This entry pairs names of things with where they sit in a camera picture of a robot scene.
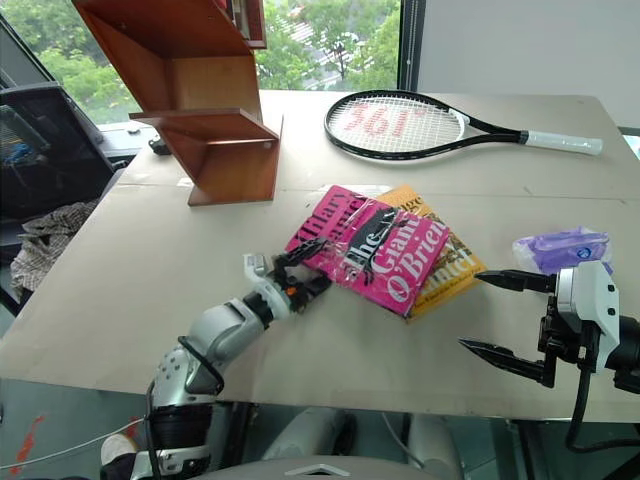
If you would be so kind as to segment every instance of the table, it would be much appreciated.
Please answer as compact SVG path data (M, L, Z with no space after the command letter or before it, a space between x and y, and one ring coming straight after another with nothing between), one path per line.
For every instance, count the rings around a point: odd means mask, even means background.
M273 202L189 208L172 157L143 150L97 207L0 344L0 375L142 393L161 355L202 311L249 284L242 254L282 250L328 184L367 193L411 184L491 268L511 242L576 225L608 231L622 311L640 315L640 162L591 97L437 95L490 122L604 139L599 157L485 145L387 167L335 149L322 129L335 93L262 92L284 112ZM460 336L536 352L545 296L480 285L407 326L332 287L303 316L274 322L227 370L227 400L454 415L571 416L575 366L552 390L500 371ZM586 420L640 420L640 398L592 380Z

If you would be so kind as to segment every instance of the black cable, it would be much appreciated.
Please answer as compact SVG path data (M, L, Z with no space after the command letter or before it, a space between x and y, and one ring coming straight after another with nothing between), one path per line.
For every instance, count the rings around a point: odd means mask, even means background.
M220 372L216 370L216 367L214 367L211 364L211 362L204 357L204 355L198 352L193 347L193 345L189 343L189 340L187 340L187 337L184 337L184 336L178 337L178 343L182 345L191 355L193 355L196 358L196 360L198 360L200 364L207 369L207 372L209 372L211 376L216 379L216 381L218 382L218 385L216 385L216 388L213 394L218 395L224 388L224 378L222 378L222 375L220 375Z
M576 396L576 404L573 408L573 417L569 424L569 430L565 438L565 445L569 450L575 453L597 452L599 450L607 450L609 448L618 447L640 447L640 439L621 438L617 440L607 440L597 442L593 445L576 445L576 440L582 426L582 419L587 408L587 398L589 397L589 384L591 383L591 371L588 368L580 370L580 383L578 384L578 395Z
M158 455L156 453L156 447L153 442L153 430L151 425L151 414L153 412L151 393L153 392L153 387L155 386L155 384L156 382L153 381L149 384L149 388L147 388L147 415L145 416L144 421L144 431L147 437L147 451L149 452L149 463L151 463L151 472L153 474L153 478L155 480L161 480L162 476L160 475L160 465L158 464Z

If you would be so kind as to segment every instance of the racket frame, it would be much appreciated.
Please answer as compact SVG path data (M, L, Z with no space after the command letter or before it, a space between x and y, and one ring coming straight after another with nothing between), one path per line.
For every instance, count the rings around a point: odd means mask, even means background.
M383 95L415 100L423 104L431 104L443 110L449 111L457 118L458 122L460 123L461 128L458 139L451 143L446 143L444 145L438 145L437 147L421 150L412 150L405 152L382 152L351 145L350 143L340 140L331 132L329 123L333 117L333 114L338 108L343 107L347 103L354 100L375 98ZM467 125L486 133L484 135L462 138ZM483 122L482 120L478 120L471 115L456 110L455 108L452 108L446 103L443 103L433 97L428 97L420 93L408 92L406 90L368 90L365 92L358 92L347 95L346 97L343 97L336 103L334 103L325 115L324 131L327 134L327 138L329 139L329 141L335 146L354 155L371 158L373 160L418 160L428 158L433 155L457 150L459 148L468 147L470 145L477 145L480 143L503 142L525 144L529 137L529 134L526 130L513 130L510 128L499 127L491 123Z

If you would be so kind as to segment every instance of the pink book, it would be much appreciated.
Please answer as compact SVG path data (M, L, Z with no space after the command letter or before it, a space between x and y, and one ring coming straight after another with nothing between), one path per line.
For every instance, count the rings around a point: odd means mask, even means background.
M449 229L334 185L286 250L318 237L327 246L305 265L406 317Z

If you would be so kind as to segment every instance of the book cover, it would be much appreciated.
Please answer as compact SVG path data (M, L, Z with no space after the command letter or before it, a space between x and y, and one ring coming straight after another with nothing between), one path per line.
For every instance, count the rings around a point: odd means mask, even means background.
M441 228L444 222L408 185L403 185L378 198L387 205L428 218ZM427 277L410 312L410 319L435 308L475 285L474 275L487 267L453 232L449 232L440 256Z
M332 186L289 241L327 246L305 264L406 317L449 236L449 229L378 200Z

